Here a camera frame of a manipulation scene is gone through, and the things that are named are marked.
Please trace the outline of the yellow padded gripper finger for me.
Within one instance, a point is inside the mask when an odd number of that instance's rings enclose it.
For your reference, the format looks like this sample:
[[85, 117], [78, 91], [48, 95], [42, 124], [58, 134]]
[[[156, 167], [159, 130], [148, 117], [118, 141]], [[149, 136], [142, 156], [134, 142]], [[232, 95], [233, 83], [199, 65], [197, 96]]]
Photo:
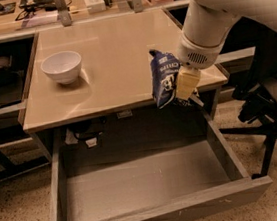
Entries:
[[181, 66], [176, 79], [176, 98], [187, 101], [199, 84], [200, 77], [198, 69]]

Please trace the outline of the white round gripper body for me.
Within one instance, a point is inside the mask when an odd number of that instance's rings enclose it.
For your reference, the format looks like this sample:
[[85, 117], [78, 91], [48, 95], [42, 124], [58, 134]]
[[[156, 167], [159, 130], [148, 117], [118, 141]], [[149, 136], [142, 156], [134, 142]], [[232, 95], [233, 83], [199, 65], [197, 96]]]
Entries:
[[178, 43], [177, 58], [182, 65], [199, 70], [212, 66], [222, 49], [222, 45], [216, 45], [215, 47], [198, 46], [189, 40], [184, 32], [181, 33]]

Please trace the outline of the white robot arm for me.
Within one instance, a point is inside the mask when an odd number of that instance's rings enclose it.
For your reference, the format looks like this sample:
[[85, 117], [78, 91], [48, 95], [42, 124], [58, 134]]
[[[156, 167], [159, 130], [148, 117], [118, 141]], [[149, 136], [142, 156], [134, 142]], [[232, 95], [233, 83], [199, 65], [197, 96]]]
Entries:
[[250, 18], [277, 32], [277, 0], [189, 0], [178, 41], [181, 62], [176, 98], [187, 100], [196, 89], [202, 69], [217, 60], [232, 26]]

